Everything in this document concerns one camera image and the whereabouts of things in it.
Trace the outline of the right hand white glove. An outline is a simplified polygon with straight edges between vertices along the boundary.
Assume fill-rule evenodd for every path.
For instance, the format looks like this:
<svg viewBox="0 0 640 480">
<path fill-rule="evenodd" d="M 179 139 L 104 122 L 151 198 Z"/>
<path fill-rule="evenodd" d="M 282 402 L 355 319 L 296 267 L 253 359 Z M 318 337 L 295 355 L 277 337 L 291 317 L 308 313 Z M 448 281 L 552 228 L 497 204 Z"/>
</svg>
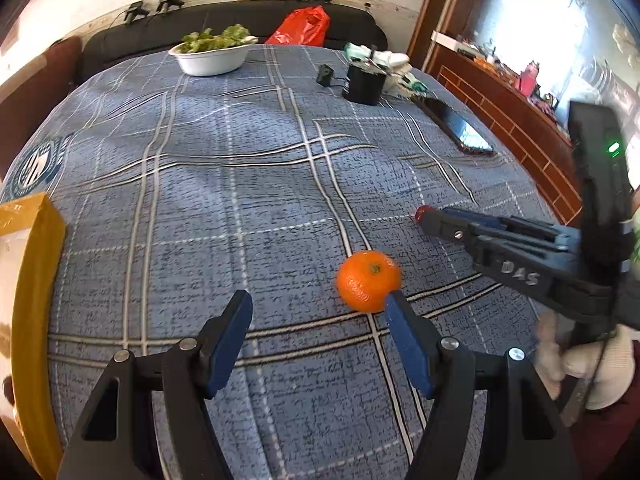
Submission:
<svg viewBox="0 0 640 480">
<path fill-rule="evenodd" d="M 549 396 L 556 400 L 567 377 L 593 380 L 586 409 L 599 411 L 619 401 L 631 386 L 636 371 L 634 331 L 618 324 L 607 341 L 580 344 L 562 350 L 556 342 L 558 315 L 542 312 L 537 323 L 535 370 Z"/>
</svg>

